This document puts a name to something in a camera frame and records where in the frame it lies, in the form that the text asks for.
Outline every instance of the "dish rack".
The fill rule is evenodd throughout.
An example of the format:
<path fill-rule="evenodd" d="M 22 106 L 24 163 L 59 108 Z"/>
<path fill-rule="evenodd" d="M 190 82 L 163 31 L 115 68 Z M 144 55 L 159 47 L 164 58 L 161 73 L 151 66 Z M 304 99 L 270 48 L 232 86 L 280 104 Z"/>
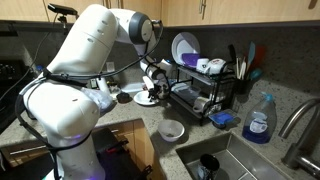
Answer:
<path fill-rule="evenodd" d="M 203 120 L 210 114 L 231 107 L 235 92 L 235 80 L 232 68 L 227 68 L 226 72 L 209 76 L 201 74 L 195 69 L 178 65 L 177 80 L 170 85 L 170 97 L 191 112 L 202 125 Z M 203 84 L 205 88 L 194 86 L 195 81 Z M 199 96 L 210 99 L 210 102 L 203 112 L 197 113 L 193 111 L 193 105 Z"/>

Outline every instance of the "white bowl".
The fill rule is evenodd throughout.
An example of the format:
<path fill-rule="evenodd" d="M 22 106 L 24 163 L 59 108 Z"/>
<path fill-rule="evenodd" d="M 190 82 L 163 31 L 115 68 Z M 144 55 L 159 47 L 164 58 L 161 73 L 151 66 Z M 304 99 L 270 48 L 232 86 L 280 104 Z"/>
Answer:
<path fill-rule="evenodd" d="M 184 127 L 178 121 L 162 120 L 158 125 L 158 132 L 164 140 L 174 142 L 183 135 Z"/>

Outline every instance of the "stainless steel sink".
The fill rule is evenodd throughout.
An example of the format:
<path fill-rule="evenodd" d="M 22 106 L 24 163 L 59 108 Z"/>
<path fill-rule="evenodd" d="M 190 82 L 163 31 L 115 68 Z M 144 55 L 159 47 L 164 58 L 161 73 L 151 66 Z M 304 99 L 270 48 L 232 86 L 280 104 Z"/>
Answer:
<path fill-rule="evenodd" d="M 202 154 L 212 154 L 220 163 L 217 180 L 286 179 L 269 162 L 235 135 L 228 133 L 176 150 L 193 179 Z"/>

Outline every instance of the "chrome faucet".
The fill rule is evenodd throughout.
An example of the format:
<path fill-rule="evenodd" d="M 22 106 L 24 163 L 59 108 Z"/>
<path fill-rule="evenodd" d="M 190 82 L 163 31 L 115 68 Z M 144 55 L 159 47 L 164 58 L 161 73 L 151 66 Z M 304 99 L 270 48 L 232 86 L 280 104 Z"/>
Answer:
<path fill-rule="evenodd" d="M 279 136 L 287 138 L 297 122 L 313 107 L 315 107 L 315 111 L 309 121 L 309 124 L 305 128 L 298 142 L 291 144 L 287 154 L 282 158 L 282 162 L 292 169 L 301 167 L 315 178 L 320 179 L 320 163 L 310 157 L 312 153 L 311 148 L 319 139 L 320 98 L 311 99 L 301 104 L 283 125 Z"/>

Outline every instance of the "dish soap bottle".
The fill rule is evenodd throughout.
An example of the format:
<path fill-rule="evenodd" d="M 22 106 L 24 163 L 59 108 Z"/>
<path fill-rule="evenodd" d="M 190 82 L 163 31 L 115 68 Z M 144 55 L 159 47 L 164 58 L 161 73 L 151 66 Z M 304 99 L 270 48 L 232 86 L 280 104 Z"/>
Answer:
<path fill-rule="evenodd" d="M 264 99 L 248 113 L 242 136 L 249 141 L 268 143 L 277 125 L 275 103 L 271 94 L 262 92 Z"/>

